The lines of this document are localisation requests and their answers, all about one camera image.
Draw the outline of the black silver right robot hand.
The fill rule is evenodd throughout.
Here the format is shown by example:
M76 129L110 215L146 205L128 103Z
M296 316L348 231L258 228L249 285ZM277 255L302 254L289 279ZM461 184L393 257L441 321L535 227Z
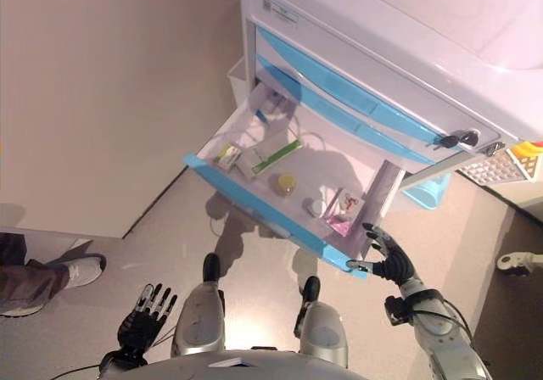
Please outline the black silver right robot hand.
M389 233L372 223L363 222L362 226L367 237L372 240L372 247L383 259L379 262L348 260L346 266L349 270L373 274L394 282L398 287L410 280L419 279L411 259Z

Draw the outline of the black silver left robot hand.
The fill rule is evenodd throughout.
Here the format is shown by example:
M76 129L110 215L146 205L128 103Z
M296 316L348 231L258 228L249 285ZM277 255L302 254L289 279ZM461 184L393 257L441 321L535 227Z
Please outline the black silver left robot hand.
M173 310L177 295L162 283L148 283L117 333L123 350L145 352L150 349Z

